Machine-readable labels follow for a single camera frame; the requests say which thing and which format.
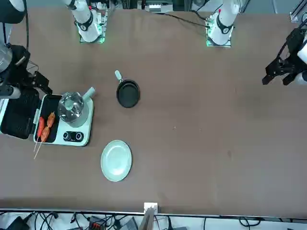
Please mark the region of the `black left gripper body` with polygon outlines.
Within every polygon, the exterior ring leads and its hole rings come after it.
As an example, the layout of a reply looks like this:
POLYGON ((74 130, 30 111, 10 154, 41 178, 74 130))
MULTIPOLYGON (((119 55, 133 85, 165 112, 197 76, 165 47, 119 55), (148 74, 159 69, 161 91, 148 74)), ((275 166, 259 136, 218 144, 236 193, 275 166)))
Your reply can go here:
POLYGON ((296 62, 307 63, 307 30, 295 28, 287 37, 290 57, 296 62))

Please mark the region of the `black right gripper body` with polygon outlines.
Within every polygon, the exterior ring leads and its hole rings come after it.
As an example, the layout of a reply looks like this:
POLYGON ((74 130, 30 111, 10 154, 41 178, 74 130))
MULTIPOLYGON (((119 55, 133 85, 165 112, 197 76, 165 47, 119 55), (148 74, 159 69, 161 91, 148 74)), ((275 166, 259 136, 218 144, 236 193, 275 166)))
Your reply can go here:
POLYGON ((8 72, 8 88, 10 90, 23 90, 34 88, 36 80, 33 74, 27 70, 30 53, 24 46, 9 44, 12 51, 12 60, 8 72))

